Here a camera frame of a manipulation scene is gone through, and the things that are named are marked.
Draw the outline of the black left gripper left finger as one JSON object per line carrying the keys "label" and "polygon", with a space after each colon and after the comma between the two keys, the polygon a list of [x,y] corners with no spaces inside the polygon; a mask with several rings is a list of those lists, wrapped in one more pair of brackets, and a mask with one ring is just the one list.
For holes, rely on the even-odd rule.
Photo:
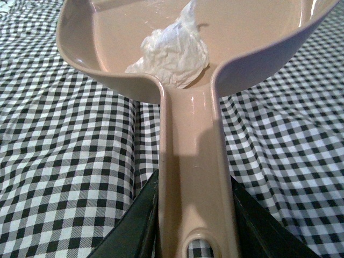
{"label": "black left gripper left finger", "polygon": [[116,226],[89,257],[152,257],[158,211],[155,170]]}

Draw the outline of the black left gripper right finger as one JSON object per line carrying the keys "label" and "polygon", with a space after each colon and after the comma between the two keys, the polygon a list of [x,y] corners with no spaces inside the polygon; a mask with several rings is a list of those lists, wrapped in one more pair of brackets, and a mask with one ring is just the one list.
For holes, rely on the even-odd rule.
{"label": "black left gripper right finger", "polygon": [[243,257],[319,257],[284,228],[241,183],[233,177],[231,183]]}

